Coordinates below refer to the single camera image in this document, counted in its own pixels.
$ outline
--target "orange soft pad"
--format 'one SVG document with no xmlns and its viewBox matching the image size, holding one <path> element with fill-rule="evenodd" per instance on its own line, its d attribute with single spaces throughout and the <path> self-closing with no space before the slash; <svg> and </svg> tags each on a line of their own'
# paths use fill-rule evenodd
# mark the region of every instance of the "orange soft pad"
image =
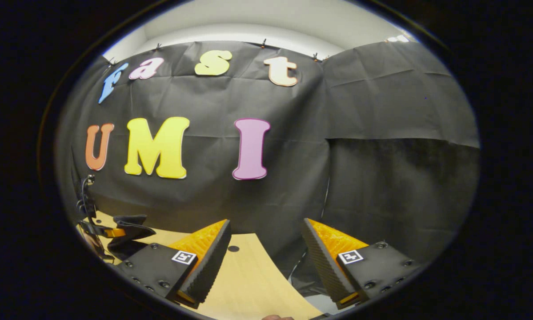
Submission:
<svg viewBox="0 0 533 320">
<path fill-rule="evenodd" d="M 209 250 L 209 247 L 211 244 L 213 244 L 213 241 L 217 237 L 219 231 L 221 231 L 221 228 L 226 221 L 227 219 L 213 223 L 212 225 L 208 225 L 203 229 L 191 233 L 191 235 L 188 235 L 180 241 L 176 241 L 171 245 L 168 245 L 168 247 L 176 250 L 195 253 L 197 255 L 197 262 L 195 263 L 193 269 L 191 269 L 191 272 L 193 272 L 197 266 L 199 266 L 199 263 L 201 263 L 203 257 L 205 257 L 207 250 Z"/>
<path fill-rule="evenodd" d="M 313 229 L 317 233 L 317 236 L 320 237 L 321 241 L 324 243 L 326 249 L 329 251 L 329 254 L 331 255 L 333 261 L 335 261 L 338 267 L 340 267 L 339 263 L 337 263 L 337 255 L 339 253 L 356 250 L 368 246 L 367 243 L 359 241 L 358 239 L 346 235 L 341 231 L 328 227 L 323 223 L 319 223 L 311 219 L 308 219 L 308 221 L 311 223 Z"/>
</svg>

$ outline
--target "blue letter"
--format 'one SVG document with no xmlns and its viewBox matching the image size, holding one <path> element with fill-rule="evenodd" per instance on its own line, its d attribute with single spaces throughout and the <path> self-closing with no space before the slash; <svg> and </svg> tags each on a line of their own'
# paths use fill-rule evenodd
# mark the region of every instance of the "blue letter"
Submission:
<svg viewBox="0 0 533 320">
<path fill-rule="evenodd" d="M 102 95 L 100 96 L 100 99 L 98 100 L 98 104 L 102 102 L 110 93 L 112 93 L 112 90 L 114 88 L 112 87 L 113 84 L 116 84 L 118 82 L 118 79 L 120 79 L 120 74 L 122 73 L 122 70 L 126 69 L 128 67 L 128 63 L 124 63 L 122 67 L 118 68 L 116 71 L 114 71 L 111 75 L 109 75 L 104 80 L 104 88 L 102 89 Z"/>
</svg>

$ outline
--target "foam letter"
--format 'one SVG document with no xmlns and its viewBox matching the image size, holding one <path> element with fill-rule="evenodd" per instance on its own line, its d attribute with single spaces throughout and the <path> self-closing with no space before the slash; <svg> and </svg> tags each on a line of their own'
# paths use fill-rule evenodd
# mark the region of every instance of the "foam letter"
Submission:
<svg viewBox="0 0 533 320">
<path fill-rule="evenodd" d="M 155 57 L 149 60 L 146 60 L 142 63 L 140 63 L 140 67 L 136 70 L 132 71 L 130 75 L 128 76 L 129 79 L 135 80 L 135 79 L 148 79 L 151 78 L 153 75 L 156 74 L 156 69 L 163 63 L 163 59 L 160 57 Z"/>
<path fill-rule="evenodd" d="M 112 93 L 112 90 L 114 90 L 114 87 L 112 87 L 113 84 L 116 84 L 118 80 L 120 79 L 120 74 L 122 74 L 122 71 L 128 67 L 128 63 L 124 63 L 120 68 L 116 69 L 111 75 L 109 75 L 104 80 L 104 87 L 102 88 L 102 95 L 100 96 L 100 99 L 98 99 L 98 104 L 101 104 L 110 93 Z"/>
<path fill-rule="evenodd" d="M 98 126 L 92 125 L 87 129 L 87 146 L 85 147 L 85 159 L 87 160 L 87 166 L 92 170 L 100 170 L 106 163 L 106 150 L 108 149 L 108 138 L 110 133 L 114 130 L 113 124 L 104 124 L 100 128 L 102 134 L 100 138 L 100 152 L 98 158 L 94 158 L 94 138 L 98 132 Z"/>
<path fill-rule="evenodd" d="M 183 132 L 187 127 L 189 127 L 187 118 L 167 118 L 155 138 L 152 139 L 146 119 L 130 120 L 128 122 L 128 130 L 130 130 L 128 163 L 124 166 L 124 171 L 135 175 L 142 173 L 142 167 L 138 164 L 139 154 L 147 174 L 152 174 L 159 157 L 160 165 L 156 169 L 158 176 L 173 179 L 185 178 L 187 170 L 181 166 L 181 142 Z"/>
<path fill-rule="evenodd" d="M 262 145 L 264 133 L 270 124 L 261 119 L 242 118 L 234 122 L 240 133 L 238 167 L 232 171 L 236 180 L 260 179 L 266 176 L 262 166 Z"/>
<path fill-rule="evenodd" d="M 295 77 L 288 77 L 288 69 L 296 69 L 296 63 L 288 62 L 287 57 L 273 57 L 266 59 L 265 64 L 269 64 L 268 78 L 276 85 L 283 87 L 292 87 L 298 83 Z"/>
<path fill-rule="evenodd" d="M 199 59 L 201 63 L 195 65 L 195 73 L 204 76 L 222 75 L 229 69 L 229 63 L 226 60 L 230 60 L 231 58 L 232 53 L 229 51 L 207 51 L 201 55 L 201 58 Z"/>
</svg>

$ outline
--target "purple letter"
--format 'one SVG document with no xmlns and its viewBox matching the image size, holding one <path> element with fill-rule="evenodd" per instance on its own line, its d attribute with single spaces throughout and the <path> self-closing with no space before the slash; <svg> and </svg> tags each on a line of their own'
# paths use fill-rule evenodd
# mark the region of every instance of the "purple letter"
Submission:
<svg viewBox="0 0 533 320">
<path fill-rule="evenodd" d="M 260 179 L 266 176 L 262 166 L 262 144 L 264 133 L 270 124 L 261 119 L 242 118 L 234 122 L 240 133 L 238 167 L 232 171 L 236 180 Z"/>
</svg>

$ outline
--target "wooden table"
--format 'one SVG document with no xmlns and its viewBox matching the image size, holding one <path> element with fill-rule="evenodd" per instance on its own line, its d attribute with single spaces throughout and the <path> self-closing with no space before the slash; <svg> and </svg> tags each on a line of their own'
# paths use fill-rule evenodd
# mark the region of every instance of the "wooden table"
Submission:
<svg viewBox="0 0 533 320">
<path fill-rule="evenodd" d="M 97 219 L 106 227 L 116 227 L 112 217 L 97 211 Z M 139 239 L 143 243 L 169 245 L 189 233 L 154 229 L 153 236 Z M 100 237 L 104 248 L 111 239 Z M 217 320 L 261 320 L 278 314 L 294 320 L 309 320 L 321 311 L 307 302 L 274 265 L 254 233 L 232 235 L 229 246 L 209 295 L 198 309 L 188 308 Z"/>
</svg>

